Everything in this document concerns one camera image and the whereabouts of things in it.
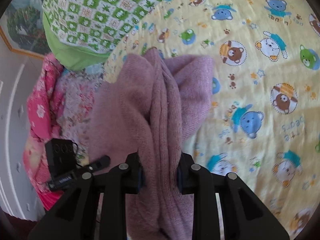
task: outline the silver screw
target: silver screw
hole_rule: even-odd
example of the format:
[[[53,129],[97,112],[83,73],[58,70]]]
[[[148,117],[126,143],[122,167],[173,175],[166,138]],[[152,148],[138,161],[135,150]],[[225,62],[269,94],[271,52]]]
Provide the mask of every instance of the silver screw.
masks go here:
[[[230,173],[228,174],[228,177],[229,177],[229,179],[236,179],[236,178],[238,178],[237,174],[235,174],[235,173],[233,173],[233,172],[230,172]]]
[[[82,179],[90,179],[91,178],[91,173],[90,172],[85,172],[84,174],[82,174]]]
[[[192,164],[191,169],[193,169],[194,171],[199,171],[199,169],[201,169],[201,166],[199,164]]]
[[[119,165],[119,169],[121,169],[121,170],[126,170],[127,168],[129,168],[129,165],[126,164],[126,163],[121,163],[121,164]]]

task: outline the framed painting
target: framed painting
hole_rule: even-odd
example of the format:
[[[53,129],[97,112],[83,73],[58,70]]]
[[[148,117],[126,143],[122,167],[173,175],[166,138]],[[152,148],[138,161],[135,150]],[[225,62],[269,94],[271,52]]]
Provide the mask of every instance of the framed painting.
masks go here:
[[[12,0],[0,19],[0,35],[9,50],[42,59],[50,52],[42,25],[43,0]]]

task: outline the green checkered pillow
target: green checkered pillow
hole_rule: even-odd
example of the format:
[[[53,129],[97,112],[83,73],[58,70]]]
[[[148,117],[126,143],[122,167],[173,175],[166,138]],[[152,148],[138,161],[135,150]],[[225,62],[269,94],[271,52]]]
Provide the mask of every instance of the green checkered pillow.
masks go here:
[[[51,30],[61,42],[111,52],[162,0],[44,0]]]

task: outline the pink sweater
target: pink sweater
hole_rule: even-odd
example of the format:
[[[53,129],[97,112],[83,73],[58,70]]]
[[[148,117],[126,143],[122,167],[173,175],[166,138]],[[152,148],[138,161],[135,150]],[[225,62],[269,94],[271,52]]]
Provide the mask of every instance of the pink sweater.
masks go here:
[[[189,240],[193,196],[181,195],[176,170],[182,143],[211,105],[213,61],[208,56],[162,60],[156,48],[130,54],[114,84],[102,84],[93,107],[89,158],[114,167],[138,151],[145,186],[127,195],[127,230],[133,240]]]

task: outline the yellow blanket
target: yellow blanket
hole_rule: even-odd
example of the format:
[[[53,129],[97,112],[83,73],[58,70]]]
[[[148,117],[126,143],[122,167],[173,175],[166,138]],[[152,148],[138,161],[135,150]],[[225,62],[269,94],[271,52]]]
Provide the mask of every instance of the yellow blanket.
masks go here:
[[[320,23],[305,0],[166,0],[105,64],[115,82],[128,53],[215,60],[212,109],[183,150],[233,171],[293,239],[319,203]]]

